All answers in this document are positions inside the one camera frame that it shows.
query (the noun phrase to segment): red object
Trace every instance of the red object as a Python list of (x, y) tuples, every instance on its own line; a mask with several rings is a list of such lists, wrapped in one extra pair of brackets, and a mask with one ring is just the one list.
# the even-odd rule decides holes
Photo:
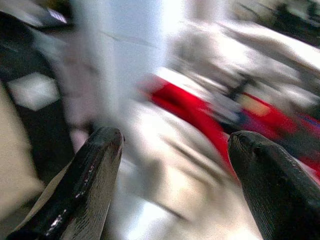
[[(152, 79), (151, 84), (144, 82), (140, 90), (147, 94), (153, 103), (201, 131), (220, 153), (227, 170), (236, 177), (229, 161), (228, 138), (220, 124), (210, 116), (213, 110), (209, 108), (208, 103), (159, 76), (153, 76)], [(245, 93), (245, 95), (263, 104), (267, 107), (267, 111), (261, 114), (260, 112), (243, 110), (251, 121), (251, 125), (248, 122), (243, 126), (244, 129), (250, 130), (250, 127), (254, 128), (254, 125), (259, 125), (259, 128), (253, 131), (260, 132), (273, 141), (281, 138), (281, 132), (294, 134), (297, 131), (298, 126), (274, 106), (250, 94)], [(318, 163), (308, 158), (300, 160), (316, 170), (316, 176), (320, 179), (320, 165)]]
[(228, 138), (223, 128), (207, 113), (211, 112), (207, 103), (158, 76), (154, 79), (162, 87), (150, 93), (150, 99), (158, 106), (175, 114), (201, 131), (218, 150), (227, 169), (236, 176), (228, 156)]
[(282, 130), (289, 134), (293, 134), (297, 131), (297, 125), (289, 117), (280, 112), (276, 107), (248, 93), (244, 93), (244, 95), (256, 100), (268, 108), (268, 111), (264, 115), (257, 115), (252, 112), (252, 115), (254, 115), (259, 121), (268, 127), (275, 129), (276, 131)]

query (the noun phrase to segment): red fabric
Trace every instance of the red fabric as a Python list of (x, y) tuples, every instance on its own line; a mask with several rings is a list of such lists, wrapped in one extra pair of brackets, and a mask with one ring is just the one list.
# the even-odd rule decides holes
[[(228, 138), (219, 123), (208, 115), (212, 112), (212, 109), (208, 107), (206, 102), (158, 76), (154, 77), (153, 85), (147, 84), (147, 87), (142, 88), (152, 102), (201, 131), (218, 150), (227, 169), (236, 177), (228, 156)], [(255, 96), (246, 95), (269, 108), (269, 111), (263, 116), (246, 112), (254, 122), (261, 123), (265, 137), (278, 140), (280, 138), (279, 129), (288, 133), (294, 133), (297, 130), (297, 125), (274, 106)], [(301, 161), (316, 170), (316, 176), (320, 179), (318, 163), (314, 163), (307, 158), (302, 158)]]
[(259, 116), (252, 112), (258, 120), (275, 130), (285, 131), (290, 134), (297, 131), (297, 125), (277, 108), (248, 93), (245, 93), (245, 95), (269, 108), (269, 111), (263, 116)]
[(218, 150), (228, 170), (236, 176), (228, 156), (228, 138), (223, 128), (207, 113), (207, 103), (183, 89), (165, 82), (160, 89), (151, 93), (151, 101), (201, 131)]

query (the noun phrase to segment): blurry background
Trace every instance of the blurry background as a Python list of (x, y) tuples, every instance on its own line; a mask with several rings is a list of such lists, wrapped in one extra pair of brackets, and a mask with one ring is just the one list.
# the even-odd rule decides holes
[(261, 239), (209, 137), (214, 126), (204, 131), (151, 99), (166, 83), (207, 103), (221, 139), (260, 132), (317, 175), (316, 0), (0, 0), (0, 10), (26, 29), (1, 17), (0, 79), (19, 125), (3, 128), (25, 128), (13, 149), (27, 152), (33, 186), (18, 194), (26, 181), (8, 180), (16, 167), (3, 170), (12, 195), (0, 200), (0, 238), (95, 128), (114, 126), (126, 142), (102, 239)]

